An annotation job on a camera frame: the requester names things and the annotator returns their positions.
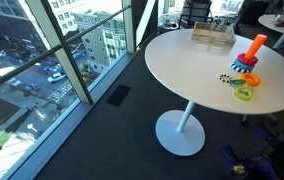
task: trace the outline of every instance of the table leg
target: table leg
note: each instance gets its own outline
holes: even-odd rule
[[[278,49],[284,43],[284,34],[278,39],[278,41],[274,44],[273,48]]]
[[[204,145],[205,133],[201,123],[191,115],[194,107],[189,102],[185,111],[171,110],[162,114],[155,126],[161,145],[173,154],[190,156]]]

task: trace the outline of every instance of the table pedestal base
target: table pedestal base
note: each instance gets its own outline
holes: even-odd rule
[[[161,145],[173,154],[190,156],[203,147],[205,133],[200,122],[192,115],[181,132],[177,131],[183,111],[172,110],[162,114],[155,126]]]

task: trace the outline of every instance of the floor-to-ceiling window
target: floor-to-ceiling window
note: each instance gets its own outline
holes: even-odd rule
[[[97,86],[127,52],[123,13],[108,19],[121,10],[121,0],[43,2],[0,3],[0,9],[23,12],[19,17],[0,12],[0,178],[80,103],[91,106],[90,86]],[[76,9],[79,4],[82,10]],[[50,23],[50,12],[56,23]],[[77,33],[83,34],[72,39]]]

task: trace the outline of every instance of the desk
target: desk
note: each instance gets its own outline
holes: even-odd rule
[[[269,28],[269,29],[272,29],[274,31],[277,31],[277,32],[280,32],[280,33],[283,33],[282,36],[278,39],[278,41],[274,44],[273,48],[275,49],[278,49],[278,48],[281,48],[283,47],[284,45],[283,42],[284,42],[284,27],[276,27],[274,25],[274,22],[275,22],[275,15],[272,14],[272,15],[263,15],[259,18],[259,22]]]
[[[231,64],[245,53],[252,40],[236,36],[233,47],[191,40],[192,29],[167,32],[153,39],[145,50],[150,72],[165,87],[188,99],[185,111],[171,110],[156,123],[156,135],[162,146],[181,156],[198,152],[204,145],[205,132],[191,115],[196,104],[215,110],[258,115],[284,110],[284,57],[262,45],[256,53],[259,62],[252,73],[261,78],[250,101],[234,96],[229,84],[219,80],[221,74],[233,79],[240,74]]]

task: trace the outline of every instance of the black chair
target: black chair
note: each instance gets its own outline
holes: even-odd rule
[[[195,22],[212,21],[213,17],[209,17],[211,3],[210,0],[185,0],[179,20],[179,28],[193,28]]]

